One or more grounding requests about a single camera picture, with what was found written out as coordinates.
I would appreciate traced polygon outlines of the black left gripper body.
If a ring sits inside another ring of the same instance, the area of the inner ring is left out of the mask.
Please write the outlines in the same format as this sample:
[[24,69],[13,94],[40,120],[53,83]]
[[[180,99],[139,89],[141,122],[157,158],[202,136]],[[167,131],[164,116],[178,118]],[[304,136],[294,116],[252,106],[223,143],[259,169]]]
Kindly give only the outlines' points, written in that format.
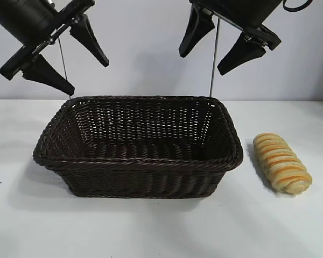
[[62,33],[94,5],[94,1],[70,1],[57,11],[51,1],[0,1],[0,25],[23,44],[0,74],[11,80],[49,45],[55,30]]

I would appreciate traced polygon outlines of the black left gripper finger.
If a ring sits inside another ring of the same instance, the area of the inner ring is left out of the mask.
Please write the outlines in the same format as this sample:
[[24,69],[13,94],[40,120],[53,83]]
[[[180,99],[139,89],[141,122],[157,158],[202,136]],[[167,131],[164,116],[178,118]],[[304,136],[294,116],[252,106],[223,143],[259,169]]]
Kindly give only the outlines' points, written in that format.
[[101,65],[109,66],[109,60],[95,37],[87,15],[83,15],[79,22],[72,26],[70,35],[91,52]]
[[75,88],[62,77],[41,54],[38,54],[32,62],[23,69],[23,78],[48,85],[67,95],[73,95],[75,91]]

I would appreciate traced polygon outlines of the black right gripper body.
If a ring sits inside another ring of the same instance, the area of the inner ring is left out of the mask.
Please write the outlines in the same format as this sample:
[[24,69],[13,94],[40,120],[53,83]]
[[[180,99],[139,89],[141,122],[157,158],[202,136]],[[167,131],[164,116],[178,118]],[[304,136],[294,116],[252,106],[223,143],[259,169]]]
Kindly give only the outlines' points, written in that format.
[[263,22],[280,5],[281,1],[190,1],[205,8],[242,32],[257,37],[274,50],[280,43],[279,37],[263,25]]

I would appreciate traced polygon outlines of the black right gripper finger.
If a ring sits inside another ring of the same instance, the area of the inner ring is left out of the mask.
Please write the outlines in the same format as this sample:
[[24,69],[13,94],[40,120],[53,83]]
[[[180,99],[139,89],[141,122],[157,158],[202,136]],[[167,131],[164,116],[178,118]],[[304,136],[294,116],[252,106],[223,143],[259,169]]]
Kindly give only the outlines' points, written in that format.
[[217,68],[220,75],[225,75],[253,59],[261,58],[266,53],[263,46],[248,40],[247,36],[247,34],[241,33],[231,50],[219,62]]
[[204,36],[215,29],[213,15],[213,11],[200,3],[192,3],[187,29],[178,48],[182,58],[185,58]]

